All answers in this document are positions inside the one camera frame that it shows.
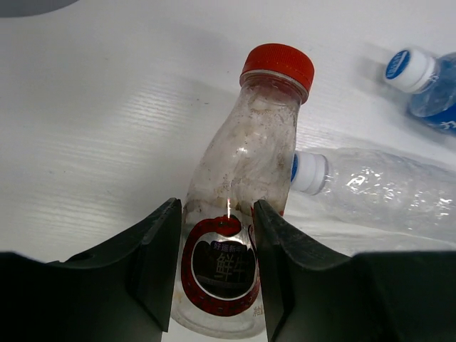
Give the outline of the clear bottle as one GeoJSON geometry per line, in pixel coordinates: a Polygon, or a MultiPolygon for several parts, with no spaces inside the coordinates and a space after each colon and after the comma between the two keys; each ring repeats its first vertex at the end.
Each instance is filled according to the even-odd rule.
{"type": "Polygon", "coordinates": [[[380,150],[294,153],[291,189],[350,224],[455,241],[455,172],[380,150]]]}

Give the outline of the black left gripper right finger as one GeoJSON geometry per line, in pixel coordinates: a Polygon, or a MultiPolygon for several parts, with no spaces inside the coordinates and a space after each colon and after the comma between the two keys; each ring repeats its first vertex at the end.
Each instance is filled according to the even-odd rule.
{"type": "Polygon", "coordinates": [[[453,341],[455,253],[346,256],[255,203],[270,341],[453,341]]]}

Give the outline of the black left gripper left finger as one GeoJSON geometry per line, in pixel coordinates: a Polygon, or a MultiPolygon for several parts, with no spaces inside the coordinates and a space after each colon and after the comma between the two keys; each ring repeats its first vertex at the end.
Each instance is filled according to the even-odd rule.
{"type": "Polygon", "coordinates": [[[168,331],[182,205],[67,261],[1,253],[3,341],[160,341],[168,331]]]}

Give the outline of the blue label water bottle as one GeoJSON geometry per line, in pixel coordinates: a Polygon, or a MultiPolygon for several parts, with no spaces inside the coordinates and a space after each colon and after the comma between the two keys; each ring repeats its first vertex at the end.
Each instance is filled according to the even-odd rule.
{"type": "Polygon", "coordinates": [[[385,82],[408,95],[407,112],[432,129],[455,135],[455,53],[435,57],[417,48],[397,52],[385,82]]]}

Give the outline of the red cap milk bottle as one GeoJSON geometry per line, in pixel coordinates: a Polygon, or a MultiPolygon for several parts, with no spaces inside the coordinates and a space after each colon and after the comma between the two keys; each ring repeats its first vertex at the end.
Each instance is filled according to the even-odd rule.
{"type": "Polygon", "coordinates": [[[190,182],[182,212],[172,318],[204,336],[243,339],[264,330],[254,203],[283,213],[296,126],[314,79],[303,52],[254,48],[241,90],[190,182]]]}

